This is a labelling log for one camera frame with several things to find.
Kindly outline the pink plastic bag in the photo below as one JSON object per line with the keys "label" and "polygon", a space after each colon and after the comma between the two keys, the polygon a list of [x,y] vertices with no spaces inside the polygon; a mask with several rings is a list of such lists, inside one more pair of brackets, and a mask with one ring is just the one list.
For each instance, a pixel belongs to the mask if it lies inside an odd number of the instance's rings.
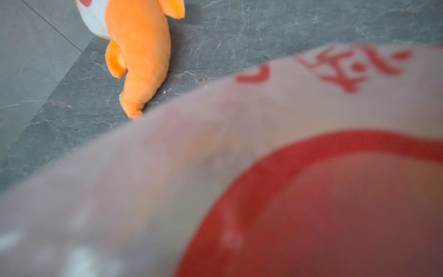
{"label": "pink plastic bag", "polygon": [[265,63],[1,197],[3,277],[442,274],[441,46]]}

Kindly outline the orange shark plush toy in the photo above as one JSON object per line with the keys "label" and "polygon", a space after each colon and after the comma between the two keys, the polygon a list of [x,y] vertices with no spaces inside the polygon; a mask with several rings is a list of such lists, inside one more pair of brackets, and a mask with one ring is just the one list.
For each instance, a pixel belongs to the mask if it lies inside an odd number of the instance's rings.
{"label": "orange shark plush toy", "polygon": [[76,1],[86,27],[107,39],[105,60],[111,75],[125,78],[120,105],[130,119],[142,116],[145,105],[166,79],[171,57],[168,18],[185,17],[184,1]]}

